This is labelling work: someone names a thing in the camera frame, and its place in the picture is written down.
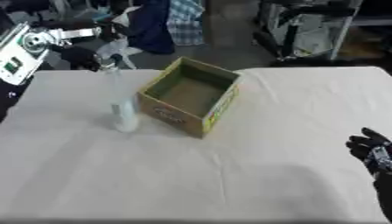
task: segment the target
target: white fabric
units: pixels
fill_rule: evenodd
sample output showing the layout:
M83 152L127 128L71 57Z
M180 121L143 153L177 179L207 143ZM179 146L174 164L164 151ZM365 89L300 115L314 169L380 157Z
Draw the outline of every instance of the white fabric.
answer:
M130 95L159 74L123 72ZM118 133L103 74L37 73L0 125L0 217L385 221L345 141L363 126L392 137L392 79L374 67L241 74L199 140L145 115Z

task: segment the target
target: dark jacket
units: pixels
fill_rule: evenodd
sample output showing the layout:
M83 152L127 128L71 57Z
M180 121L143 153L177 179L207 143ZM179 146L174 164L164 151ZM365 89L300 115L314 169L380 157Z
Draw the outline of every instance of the dark jacket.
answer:
M174 53L172 36L167 30L170 0L134 0L134 5L142 5L129 14L129 45L149 53Z

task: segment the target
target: plaid shirt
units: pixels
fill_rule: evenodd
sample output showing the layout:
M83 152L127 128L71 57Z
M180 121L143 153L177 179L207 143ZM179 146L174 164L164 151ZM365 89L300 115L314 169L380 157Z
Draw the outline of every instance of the plaid shirt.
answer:
M167 27L178 46L204 44L200 17L204 12L200 0L171 0Z

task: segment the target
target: printed label on box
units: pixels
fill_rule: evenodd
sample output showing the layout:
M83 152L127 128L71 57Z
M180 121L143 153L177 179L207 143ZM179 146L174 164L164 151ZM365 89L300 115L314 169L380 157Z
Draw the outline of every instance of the printed label on box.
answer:
M157 112L163 118L170 120L174 123L185 123L186 121L175 116L174 112L169 110L168 108L154 108L154 111Z
M222 100L221 104L218 105L215 111L208 117L208 119L205 120L203 127L203 131L205 133L210 131L216 121L221 118L223 112L226 111L233 99L238 95L238 91L239 89L237 86L233 87L232 90L226 94L225 99Z

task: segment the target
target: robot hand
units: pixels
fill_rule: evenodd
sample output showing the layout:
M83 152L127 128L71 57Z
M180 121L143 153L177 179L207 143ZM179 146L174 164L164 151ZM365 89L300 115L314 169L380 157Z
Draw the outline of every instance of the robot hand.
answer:
M101 58L94 51L86 48L79 46L65 48L53 45L52 50L60 53L61 58L71 64L72 70L83 67L96 72L101 68Z
M372 175L392 173L392 143L381 134L367 128L364 136L350 136L346 146L353 156L362 161Z

